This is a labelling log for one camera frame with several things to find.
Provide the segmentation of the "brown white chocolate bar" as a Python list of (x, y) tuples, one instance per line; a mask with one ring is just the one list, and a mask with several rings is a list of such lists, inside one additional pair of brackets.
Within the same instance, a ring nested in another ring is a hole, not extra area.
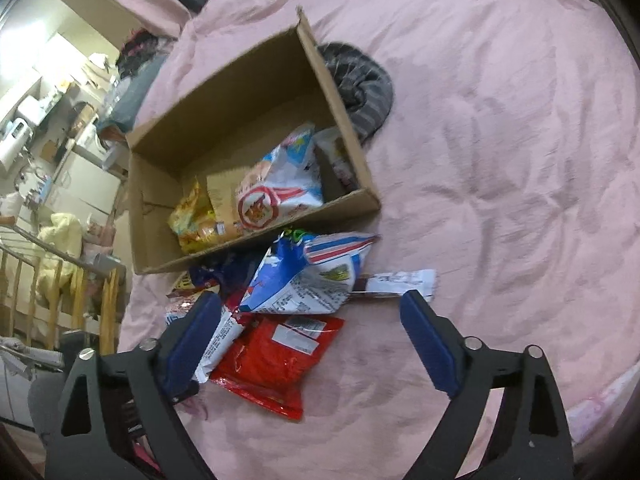
[(356, 279), (350, 294), (354, 297), (388, 299), (401, 297), (406, 292), (416, 290), (430, 301), (434, 296), (436, 278), (434, 269), (363, 275)]

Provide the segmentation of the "pile of clothes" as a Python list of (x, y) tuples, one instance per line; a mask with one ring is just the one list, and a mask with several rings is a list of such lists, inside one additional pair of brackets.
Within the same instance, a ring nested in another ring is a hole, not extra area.
[(136, 124), (137, 114), (175, 40), (155, 36), (146, 29), (132, 34), (119, 52), (117, 78), (99, 111), (96, 132), (101, 139), (122, 142)]

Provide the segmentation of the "dark blue snack bag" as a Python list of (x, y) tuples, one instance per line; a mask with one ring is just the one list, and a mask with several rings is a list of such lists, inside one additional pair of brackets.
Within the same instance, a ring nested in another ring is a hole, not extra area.
[(189, 278), (195, 286), (214, 280), (223, 295), (245, 292), (263, 256), (262, 252), (254, 250), (232, 250), (205, 256), (190, 267)]

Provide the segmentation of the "blue white chip bag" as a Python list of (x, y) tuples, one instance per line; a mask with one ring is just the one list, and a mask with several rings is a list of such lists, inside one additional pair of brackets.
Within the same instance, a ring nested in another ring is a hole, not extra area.
[(348, 299), (378, 236), (286, 229), (269, 247), (239, 310), (250, 314), (332, 314)]

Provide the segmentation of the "yellow orange chip bag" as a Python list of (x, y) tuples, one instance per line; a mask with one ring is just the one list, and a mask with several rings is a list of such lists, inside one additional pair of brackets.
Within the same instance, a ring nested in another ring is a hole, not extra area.
[(198, 179), (168, 217), (169, 229), (175, 234), (180, 249), (190, 255), (214, 247), (224, 241), (209, 197)]

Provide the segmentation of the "white red snack bar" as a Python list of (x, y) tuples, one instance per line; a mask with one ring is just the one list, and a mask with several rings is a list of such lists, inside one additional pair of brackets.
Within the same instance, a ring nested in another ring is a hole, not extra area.
[(194, 372), (193, 378), (201, 385), (208, 381), (210, 374), (220, 363), (231, 345), (244, 332), (247, 324), (250, 324), (252, 315), (239, 309), (231, 310), (227, 306), (221, 309), (221, 317), (210, 338), (209, 343)]

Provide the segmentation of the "gold pink snack pouch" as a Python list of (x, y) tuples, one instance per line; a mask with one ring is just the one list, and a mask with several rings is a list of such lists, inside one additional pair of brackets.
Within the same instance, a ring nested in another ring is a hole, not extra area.
[(221, 243), (243, 235), (236, 204), (236, 189), (248, 173), (248, 167), (236, 167), (209, 174), (206, 188), (216, 218), (216, 231)]

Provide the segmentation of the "grey striped cloth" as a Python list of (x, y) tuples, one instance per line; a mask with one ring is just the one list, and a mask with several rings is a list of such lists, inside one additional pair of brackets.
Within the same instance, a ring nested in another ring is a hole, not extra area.
[(392, 78), (384, 68), (351, 44), (320, 44), (323, 58), (361, 144), (386, 122), (394, 104)]

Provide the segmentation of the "brown cardboard box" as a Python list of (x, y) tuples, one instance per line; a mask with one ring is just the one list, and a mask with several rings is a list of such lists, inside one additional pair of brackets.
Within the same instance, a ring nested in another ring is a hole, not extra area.
[(296, 127), (312, 122), (340, 130), (355, 173), (345, 192), (321, 166), (326, 203), (291, 219), (216, 246), (255, 245), (285, 226), (314, 232), (341, 229), (381, 208), (352, 123), (324, 64), (305, 13), (296, 25), (251, 48), (180, 100), (166, 114), (129, 133), (129, 217), (137, 274), (184, 270), (194, 261), (168, 226), (171, 211), (194, 180), (253, 166)]

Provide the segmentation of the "white kitchen cabinet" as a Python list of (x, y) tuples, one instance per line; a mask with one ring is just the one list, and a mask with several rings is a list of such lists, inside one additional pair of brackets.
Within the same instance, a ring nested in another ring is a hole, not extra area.
[(73, 214), (85, 226), (89, 220), (106, 226), (122, 180), (70, 151), (52, 180), (43, 202), (52, 214)]

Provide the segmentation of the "red white cartoon snack bag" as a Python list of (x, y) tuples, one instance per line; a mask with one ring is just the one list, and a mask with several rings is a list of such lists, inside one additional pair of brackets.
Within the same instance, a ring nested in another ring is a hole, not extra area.
[(186, 316), (203, 292), (217, 294), (228, 311), (234, 310), (242, 299), (242, 295), (239, 292), (224, 292), (216, 278), (211, 278), (200, 284), (194, 284), (190, 276), (184, 274), (175, 281), (171, 291), (167, 294), (166, 324), (169, 325), (175, 320)]

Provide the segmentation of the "white purple snack bar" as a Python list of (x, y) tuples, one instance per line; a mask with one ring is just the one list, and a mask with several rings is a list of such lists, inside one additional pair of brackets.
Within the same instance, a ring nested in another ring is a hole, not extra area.
[(316, 132), (314, 143), (322, 151), (344, 190), (347, 192), (356, 191), (358, 188), (357, 178), (348, 157), (340, 128), (334, 126)]

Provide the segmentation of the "wooden drying rack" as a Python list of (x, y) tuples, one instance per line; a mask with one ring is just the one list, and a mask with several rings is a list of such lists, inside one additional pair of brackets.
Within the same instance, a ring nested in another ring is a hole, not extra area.
[(1, 335), (47, 350), (84, 330), (99, 352), (116, 350), (127, 270), (99, 252), (82, 258), (79, 223), (63, 214), (39, 234), (1, 218)]

